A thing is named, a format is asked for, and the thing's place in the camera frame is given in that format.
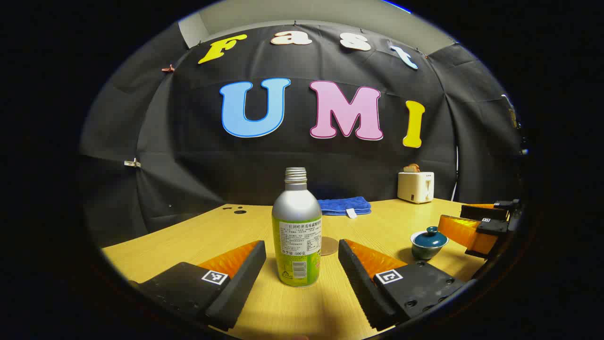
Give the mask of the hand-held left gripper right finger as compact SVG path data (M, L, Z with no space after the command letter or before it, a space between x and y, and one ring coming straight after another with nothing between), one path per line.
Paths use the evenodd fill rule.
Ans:
M404 263L349 239L339 241L338 259L376 331L433 314L474 285L426 261Z

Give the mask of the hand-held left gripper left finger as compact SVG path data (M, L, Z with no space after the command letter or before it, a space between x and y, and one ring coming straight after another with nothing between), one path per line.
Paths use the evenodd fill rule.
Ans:
M265 261L265 241L256 240L198 265L177 263L134 288L181 318L228 331Z

